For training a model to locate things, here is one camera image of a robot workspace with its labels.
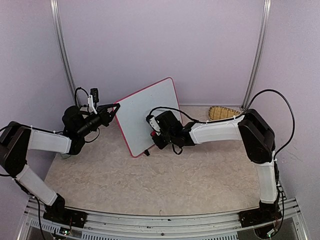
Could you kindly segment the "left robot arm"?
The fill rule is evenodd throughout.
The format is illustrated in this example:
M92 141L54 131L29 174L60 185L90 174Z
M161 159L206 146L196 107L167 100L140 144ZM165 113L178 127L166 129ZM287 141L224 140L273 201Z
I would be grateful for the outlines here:
M64 207L64 198L45 183L40 171L34 169L35 164L29 163L29 157L35 152L44 156L78 155L89 143L87 135L99 131L101 126L109 126L120 106L119 103L100 105L91 112L70 106L62 116L62 132L11 121L0 130L0 165L5 170L4 176L12 178L27 194L49 207L57 221L66 222L70 211Z

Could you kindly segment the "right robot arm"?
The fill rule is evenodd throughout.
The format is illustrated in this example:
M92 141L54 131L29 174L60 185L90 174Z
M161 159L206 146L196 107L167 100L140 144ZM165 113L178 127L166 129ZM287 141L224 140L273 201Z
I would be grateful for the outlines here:
M146 122L152 128L151 138L154 144L163 149L167 145L173 148L200 145L218 141L241 141L248 159L254 163L260 187L260 206L256 218L266 222L275 212L279 200L277 189L279 178L276 170L275 133L266 121L254 109L227 119L217 121L199 121L192 119L186 125L176 118L171 107L154 116L150 113Z

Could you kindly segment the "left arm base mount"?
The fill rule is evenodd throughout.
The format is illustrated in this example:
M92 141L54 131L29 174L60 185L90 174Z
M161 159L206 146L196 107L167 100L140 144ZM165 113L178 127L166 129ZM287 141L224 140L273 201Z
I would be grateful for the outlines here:
M57 194L52 205L44 205L43 218L69 227L84 228L88 214L84 211L73 210L65 207L65 199Z

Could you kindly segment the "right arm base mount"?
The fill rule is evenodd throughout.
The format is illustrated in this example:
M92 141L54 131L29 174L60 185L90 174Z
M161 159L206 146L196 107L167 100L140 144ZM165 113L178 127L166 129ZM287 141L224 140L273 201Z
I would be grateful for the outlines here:
M259 207L239 212L239 221L242 228L260 225L282 218L278 203L262 203Z

